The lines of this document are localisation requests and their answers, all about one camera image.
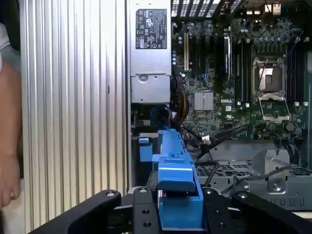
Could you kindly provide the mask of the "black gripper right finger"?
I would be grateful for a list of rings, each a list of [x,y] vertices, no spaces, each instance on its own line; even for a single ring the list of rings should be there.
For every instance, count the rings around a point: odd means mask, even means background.
[[[208,234],[310,234],[312,223],[249,192],[231,198],[203,188]]]

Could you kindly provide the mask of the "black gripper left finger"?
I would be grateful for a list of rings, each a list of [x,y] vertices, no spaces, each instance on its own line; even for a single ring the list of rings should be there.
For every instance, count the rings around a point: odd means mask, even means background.
[[[104,190],[32,230],[33,234],[158,234],[160,224],[149,188],[139,187],[122,205],[120,192]]]

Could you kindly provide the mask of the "bare person hand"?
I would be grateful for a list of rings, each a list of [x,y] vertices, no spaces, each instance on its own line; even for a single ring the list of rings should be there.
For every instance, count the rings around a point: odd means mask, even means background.
[[[0,156],[0,207],[20,196],[20,166],[16,156]]]

